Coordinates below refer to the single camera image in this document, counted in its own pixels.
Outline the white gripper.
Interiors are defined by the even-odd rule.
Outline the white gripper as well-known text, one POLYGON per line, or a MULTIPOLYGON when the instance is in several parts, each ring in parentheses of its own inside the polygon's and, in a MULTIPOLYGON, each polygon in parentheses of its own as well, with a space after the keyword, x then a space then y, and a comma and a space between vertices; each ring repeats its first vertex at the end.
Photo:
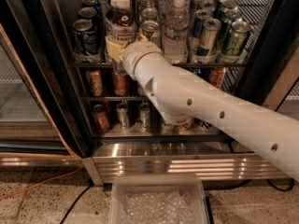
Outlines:
POLYGON ((140 59, 151 53, 163 53, 154 43, 149 42, 145 35, 137 33, 136 40, 130 45, 127 43, 119 44, 106 36, 107 54, 114 61, 122 62, 123 68, 131 78, 135 78, 135 68, 140 59))

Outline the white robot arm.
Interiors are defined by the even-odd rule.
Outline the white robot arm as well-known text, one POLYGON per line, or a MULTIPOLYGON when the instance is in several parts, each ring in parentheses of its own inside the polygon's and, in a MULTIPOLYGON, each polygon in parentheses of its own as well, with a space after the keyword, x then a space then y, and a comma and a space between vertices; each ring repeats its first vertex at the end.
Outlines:
POLYGON ((148 40, 129 45, 107 40, 106 53, 140 84, 166 122, 206 121, 299 180, 299 120, 221 91, 172 65, 148 40))

